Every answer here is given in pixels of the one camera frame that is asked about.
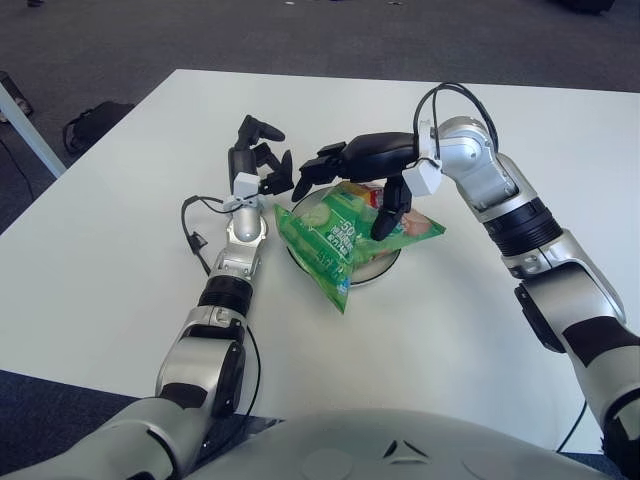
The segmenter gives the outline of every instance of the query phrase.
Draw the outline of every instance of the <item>snack bag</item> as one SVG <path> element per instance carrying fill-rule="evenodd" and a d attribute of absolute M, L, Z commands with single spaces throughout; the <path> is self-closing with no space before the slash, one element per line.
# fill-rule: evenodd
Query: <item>snack bag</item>
<path fill-rule="evenodd" d="M 300 217 L 275 205 L 278 230 L 289 251 L 342 313 L 355 268 L 445 230 L 411 210 L 387 238 L 373 240 L 371 227 L 382 199 L 379 185 L 342 182 Z"/>
<path fill-rule="evenodd" d="M 369 263 L 374 258 L 399 250 L 412 243 L 444 233 L 445 227 L 430 220 L 415 209 L 411 209 L 383 240 L 371 238 L 371 227 L 382 206 L 383 187 L 376 184 L 342 182 L 336 185 L 331 195 L 352 195 L 363 199 L 365 207 L 358 218 L 354 268 Z"/>
<path fill-rule="evenodd" d="M 344 313 L 353 272 L 356 225 L 364 201 L 327 195 L 301 217 L 275 205 L 276 224 L 289 250 Z"/>

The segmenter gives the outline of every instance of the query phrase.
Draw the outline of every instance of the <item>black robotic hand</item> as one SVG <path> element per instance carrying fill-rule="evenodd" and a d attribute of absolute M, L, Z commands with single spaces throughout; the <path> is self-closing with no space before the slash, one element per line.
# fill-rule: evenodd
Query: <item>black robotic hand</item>
<path fill-rule="evenodd" d="M 301 200 L 313 185 L 333 182 L 336 177 L 351 182 L 387 179 L 382 207 L 371 228 L 371 238 L 383 240 L 411 210 L 411 192 L 402 170 L 418 159 L 416 139 L 411 133 L 386 132 L 360 135 L 348 144 L 323 147 L 318 157 L 300 167 L 301 178 L 292 200 Z"/>

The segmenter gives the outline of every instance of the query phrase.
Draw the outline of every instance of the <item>white table leg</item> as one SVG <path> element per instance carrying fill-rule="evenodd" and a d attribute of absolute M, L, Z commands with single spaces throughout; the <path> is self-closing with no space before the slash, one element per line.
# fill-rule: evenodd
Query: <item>white table leg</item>
<path fill-rule="evenodd" d="M 53 153 L 51 147 L 49 147 L 47 142 L 44 141 L 44 138 L 40 136 L 25 114 L 22 113 L 20 107 L 16 105 L 16 102 L 11 98 L 11 95 L 9 95 L 9 92 L 7 92 L 1 83 L 0 110 L 9 119 L 24 141 L 31 147 L 33 153 L 40 158 L 42 163 L 44 163 L 56 178 L 67 170 L 56 154 Z"/>

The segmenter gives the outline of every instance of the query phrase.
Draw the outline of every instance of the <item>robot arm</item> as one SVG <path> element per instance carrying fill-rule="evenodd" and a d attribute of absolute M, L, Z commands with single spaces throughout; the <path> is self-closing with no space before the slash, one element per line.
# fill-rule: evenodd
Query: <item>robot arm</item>
<path fill-rule="evenodd" d="M 280 163 L 266 144 L 252 148 L 259 138 L 281 141 L 284 134 L 250 116 L 238 131 L 229 150 L 227 244 L 164 360 L 156 396 L 132 403 L 62 455 L 3 478 L 161 480 L 191 472 L 209 430 L 240 400 L 246 316 L 267 235 L 259 194 L 293 188 L 290 152 Z M 263 164 L 273 172 L 260 179 Z M 195 233 L 188 240 L 194 253 L 203 246 Z"/>
<path fill-rule="evenodd" d="M 399 220 L 397 214 L 410 208 L 412 194 L 432 194 L 442 175 L 450 177 L 500 249 L 511 275 L 521 280 L 516 298 L 533 331 L 545 347 L 571 359 L 604 432 L 605 453 L 627 475 L 637 475 L 640 339 L 625 328 L 616 291 L 571 232 L 558 225 L 513 161 L 495 151 L 481 123 L 455 117 L 440 125 L 439 157 L 433 133 L 421 123 L 418 138 L 374 134 L 325 147 L 318 159 L 300 169 L 294 200 L 312 183 L 329 183 L 336 176 L 387 178 L 385 204 L 371 232 L 372 238 L 384 238 Z M 383 145 L 383 153 L 362 148 L 363 138 L 369 145 Z"/>

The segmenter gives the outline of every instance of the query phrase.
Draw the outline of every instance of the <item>white table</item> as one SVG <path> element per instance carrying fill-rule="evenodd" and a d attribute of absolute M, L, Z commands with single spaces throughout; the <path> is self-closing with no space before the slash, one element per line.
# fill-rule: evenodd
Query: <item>white table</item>
<path fill-rule="evenodd" d="M 432 85 L 176 71 L 0 237 L 0 368 L 134 396 L 156 372 L 204 275 L 179 208 L 227 193 L 227 148 L 251 113 L 287 134 L 300 165 L 359 133 L 411 128 Z M 471 85 L 512 156 L 625 300 L 639 330 L 640 97 Z M 474 114 L 454 94 L 439 118 Z M 277 201 L 290 206 L 288 194 Z M 545 350 L 512 279 L 452 182 L 415 206 L 448 227 L 353 290 L 342 316 L 272 227 L 250 323 L 264 364 L 255 414 L 391 407 L 470 420 L 555 447 L 582 403 L 569 360 Z M 225 218 L 188 216 L 213 256 Z M 249 360 L 242 406 L 253 389 Z M 589 414 L 570 451 L 595 452 Z"/>

